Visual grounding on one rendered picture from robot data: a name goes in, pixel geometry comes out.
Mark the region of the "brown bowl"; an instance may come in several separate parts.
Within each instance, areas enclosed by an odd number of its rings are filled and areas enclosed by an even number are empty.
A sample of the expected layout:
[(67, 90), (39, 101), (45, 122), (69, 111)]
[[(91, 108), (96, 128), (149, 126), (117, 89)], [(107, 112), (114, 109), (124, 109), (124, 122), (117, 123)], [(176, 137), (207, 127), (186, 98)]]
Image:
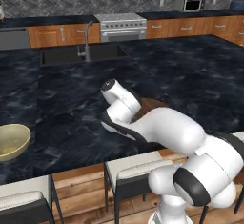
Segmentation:
[(142, 98), (141, 104), (142, 104), (142, 107), (138, 111), (138, 113), (132, 118), (132, 122), (137, 121), (142, 116), (144, 116), (146, 113), (148, 113), (156, 108), (160, 108), (160, 107), (169, 108), (170, 107), (169, 102), (162, 102), (162, 101), (152, 99), (152, 98)]

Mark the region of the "black stool with white seat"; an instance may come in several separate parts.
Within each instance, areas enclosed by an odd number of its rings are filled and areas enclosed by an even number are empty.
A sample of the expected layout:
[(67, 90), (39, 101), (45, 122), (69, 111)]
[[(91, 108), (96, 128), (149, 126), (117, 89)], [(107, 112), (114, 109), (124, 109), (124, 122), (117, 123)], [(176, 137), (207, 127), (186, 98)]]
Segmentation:
[(109, 188), (114, 196), (114, 224), (119, 224), (119, 203), (122, 200), (137, 197), (146, 199), (151, 192), (148, 183), (150, 171), (171, 165), (169, 159), (163, 159), (159, 151), (142, 153), (103, 163), (105, 210), (109, 208)]
[[(235, 132), (234, 136), (239, 138), (244, 143), (244, 132)], [(239, 190), (237, 191), (237, 200), (234, 206), (234, 213), (237, 214), (242, 200), (244, 199), (244, 167), (234, 180), (234, 183), (239, 187)]]
[(50, 174), (0, 185), (0, 224), (55, 224), (52, 202), (64, 224)]

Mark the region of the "yellow bowl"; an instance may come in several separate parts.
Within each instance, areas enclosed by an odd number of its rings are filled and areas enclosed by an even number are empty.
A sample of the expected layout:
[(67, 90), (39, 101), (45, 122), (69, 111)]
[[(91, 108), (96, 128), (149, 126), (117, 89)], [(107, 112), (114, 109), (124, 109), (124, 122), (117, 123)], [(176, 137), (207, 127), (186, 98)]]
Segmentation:
[(0, 126), (0, 162), (22, 154), (31, 141), (31, 130), (22, 124)]

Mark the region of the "grey tap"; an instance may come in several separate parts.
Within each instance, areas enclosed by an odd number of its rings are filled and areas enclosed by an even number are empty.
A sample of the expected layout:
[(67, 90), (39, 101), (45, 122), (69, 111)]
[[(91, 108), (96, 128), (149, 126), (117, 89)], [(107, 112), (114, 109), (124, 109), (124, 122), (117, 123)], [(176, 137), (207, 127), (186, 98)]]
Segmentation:
[(91, 62), (91, 55), (90, 55), (90, 47), (89, 47), (89, 27), (92, 26), (92, 21), (90, 21), (85, 28), (85, 48), (84, 51), (81, 52), (79, 46), (77, 47), (77, 56), (81, 57), (84, 56), (85, 57), (85, 61), (86, 62)]

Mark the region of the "black sink basin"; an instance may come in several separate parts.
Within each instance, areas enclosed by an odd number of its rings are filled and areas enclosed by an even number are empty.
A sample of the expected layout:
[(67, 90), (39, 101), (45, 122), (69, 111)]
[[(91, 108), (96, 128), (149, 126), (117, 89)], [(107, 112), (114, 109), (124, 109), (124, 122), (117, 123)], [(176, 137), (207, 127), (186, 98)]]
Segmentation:
[[(89, 46), (90, 62), (128, 59), (130, 56), (117, 44)], [(43, 49), (40, 51), (40, 66), (54, 67), (61, 65), (86, 63), (85, 47), (81, 45)]]

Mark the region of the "stainless steel oven range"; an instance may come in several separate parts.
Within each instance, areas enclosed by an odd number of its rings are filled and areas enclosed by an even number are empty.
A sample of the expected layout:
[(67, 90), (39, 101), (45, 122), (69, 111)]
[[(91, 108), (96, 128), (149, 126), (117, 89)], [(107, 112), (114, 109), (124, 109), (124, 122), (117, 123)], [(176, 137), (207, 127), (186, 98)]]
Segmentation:
[(136, 13), (96, 14), (100, 42), (140, 40), (146, 37), (147, 20)]

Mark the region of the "wooden base cupboard run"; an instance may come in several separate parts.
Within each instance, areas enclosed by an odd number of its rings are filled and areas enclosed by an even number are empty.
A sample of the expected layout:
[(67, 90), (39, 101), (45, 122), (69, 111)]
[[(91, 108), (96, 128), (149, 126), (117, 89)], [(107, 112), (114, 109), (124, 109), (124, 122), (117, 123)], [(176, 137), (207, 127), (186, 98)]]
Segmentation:
[(148, 39), (203, 34), (212, 34), (244, 47), (244, 15), (147, 21)]
[(85, 24), (28, 27), (32, 48), (68, 46), (85, 43)]

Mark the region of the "silver toaster oven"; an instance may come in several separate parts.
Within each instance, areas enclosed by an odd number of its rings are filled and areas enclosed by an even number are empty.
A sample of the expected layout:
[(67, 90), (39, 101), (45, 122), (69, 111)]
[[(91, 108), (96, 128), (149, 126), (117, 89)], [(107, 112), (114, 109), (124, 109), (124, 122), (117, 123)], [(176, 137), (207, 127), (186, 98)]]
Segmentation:
[(203, 11), (205, 0), (175, 0), (174, 8), (183, 13)]

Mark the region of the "grey dishwasher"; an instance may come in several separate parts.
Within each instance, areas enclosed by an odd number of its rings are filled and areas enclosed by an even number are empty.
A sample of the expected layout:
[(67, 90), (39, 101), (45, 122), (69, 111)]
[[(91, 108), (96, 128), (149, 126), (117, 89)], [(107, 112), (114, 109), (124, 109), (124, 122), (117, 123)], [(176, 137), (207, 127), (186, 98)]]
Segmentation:
[(30, 46), (31, 41), (25, 27), (0, 29), (0, 51), (27, 49)]

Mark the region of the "blue container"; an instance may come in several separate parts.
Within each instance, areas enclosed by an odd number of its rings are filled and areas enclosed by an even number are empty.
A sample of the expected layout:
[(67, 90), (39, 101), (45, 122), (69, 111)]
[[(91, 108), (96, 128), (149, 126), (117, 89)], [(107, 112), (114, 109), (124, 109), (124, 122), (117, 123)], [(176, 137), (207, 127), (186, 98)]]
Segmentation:
[(231, 10), (244, 10), (244, 0), (233, 0), (230, 5)]

